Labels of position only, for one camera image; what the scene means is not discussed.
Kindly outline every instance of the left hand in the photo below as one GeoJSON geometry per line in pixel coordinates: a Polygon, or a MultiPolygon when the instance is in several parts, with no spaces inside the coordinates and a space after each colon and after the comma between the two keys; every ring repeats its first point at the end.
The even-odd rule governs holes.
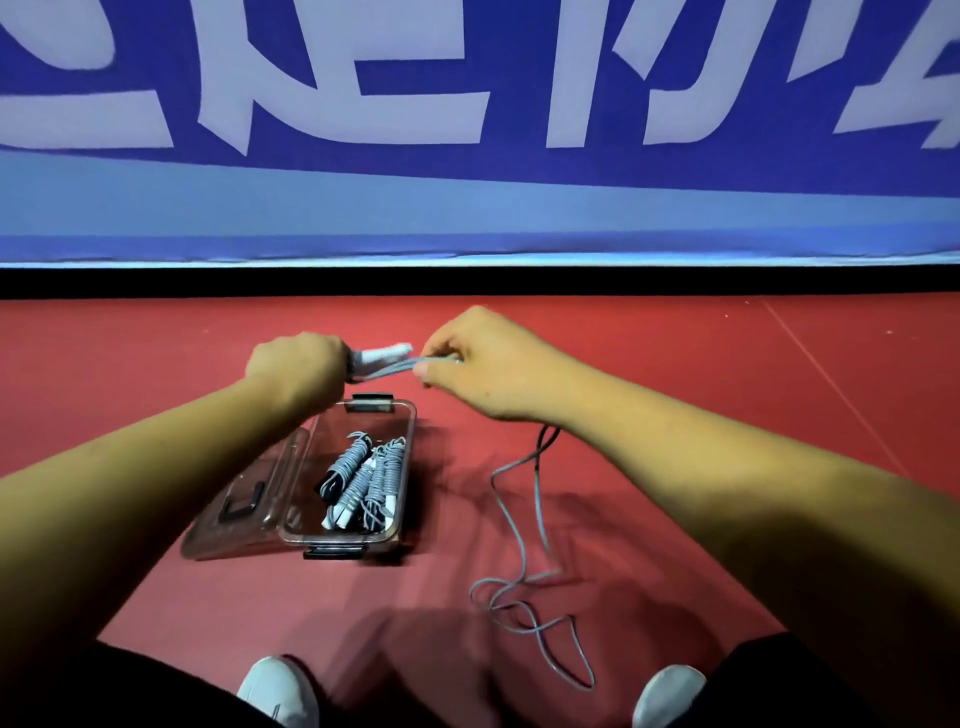
{"type": "Polygon", "coordinates": [[[305,331],[258,344],[247,362],[247,379],[275,388],[280,404],[306,419],[344,395],[349,349],[336,336],[305,331]]]}

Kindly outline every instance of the plastic box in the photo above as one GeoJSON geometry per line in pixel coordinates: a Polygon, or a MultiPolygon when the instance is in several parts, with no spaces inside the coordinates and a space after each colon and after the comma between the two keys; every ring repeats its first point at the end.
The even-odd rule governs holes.
{"type": "Polygon", "coordinates": [[[343,400],[270,447],[210,501],[187,531],[180,554],[222,559],[298,549],[304,558],[351,559],[400,546],[417,408],[386,393],[343,400]],[[406,438],[394,522],[383,533],[326,530],[326,504],[314,487],[349,446],[367,432],[375,444],[406,438]]]}

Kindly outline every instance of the shoe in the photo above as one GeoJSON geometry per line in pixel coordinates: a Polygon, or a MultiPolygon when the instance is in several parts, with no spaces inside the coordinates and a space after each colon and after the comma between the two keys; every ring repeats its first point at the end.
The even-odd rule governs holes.
{"type": "Polygon", "coordinates": [[[309,678],[292,660],[265,657],[247,673],[237,697],[284,728],[319,728],[320,705],[309,678]]]}
{"type": "Polygon", "coordinates": [[[704,673],[687,665],[665,667],[647,683],[634,708],[633,728],[666,728],[686,713],[707,683],[704,673]]]}

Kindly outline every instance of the black pants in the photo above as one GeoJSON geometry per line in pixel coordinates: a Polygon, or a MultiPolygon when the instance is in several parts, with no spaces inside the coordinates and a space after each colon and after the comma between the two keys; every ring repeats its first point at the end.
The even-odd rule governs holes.
{"type": "MultiPolygon", "coordinates": [[[[639,695],[642,686],[637,686],[639,695]]],[[[324,728],[331,721],[324,716],[324,728]]],[[[24,725],[276,728],[235,695],[134,652],[96,643],[81,654],[24,725]]],[[[753,640],[721,663],[672,728],[874,726],[863,701],[792,635],[753,640]]]]}

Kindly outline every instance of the leg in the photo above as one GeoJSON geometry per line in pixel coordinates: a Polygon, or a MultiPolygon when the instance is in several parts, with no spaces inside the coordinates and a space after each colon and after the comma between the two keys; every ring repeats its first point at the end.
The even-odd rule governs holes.
{"type": "Polygon", "coordinates": [[[692,670],[671,666],[658,673],[650,683],[652,690],[647,698],[656,698],[660,711],[649,711],[645,716],[637,703],[634,728],[720,724],[805,728],[827,719],[831,725],[881,725],[858,694],[787,633],[738,646],[699,690],[690,676],[655,682],[676,667],[692,670]],[[666,722],[655,722],[663,716],[669,716],[666,722]]]}
{"type": "MultiPolygon", "coordinates": [[[[262,698],[264,689],[268,695],[291,697],[283,669],[278,669],[270,660],[257,663],[244,681],[248,697],[262,698]]],[[[305,676],[303,681],[309,688],[305,676]]],[[[284,710],[286,703],[269,711],[279,714],[277,717],[283,725],[316,728],[319,718],[312,689],[308,697],[301,698],[302,703],[312,701],[314,708],[312,715],[304,716],[302,722],[282,721],[289,713],[284,710]],[[313,722],[306,722],[310,717],[313,722]]],[[[43,724],[74,725],[85,720],[101,726],[149,723],[204,728],[211,725],[277,728],[276,721],[258,710],[260,703],[255,699],[245,702],[175,667],[97,642],[81,653],[51,687],[42,706],[43,715],[29,716],[24,722],[35,725],[39,720],[43,724]]]]}

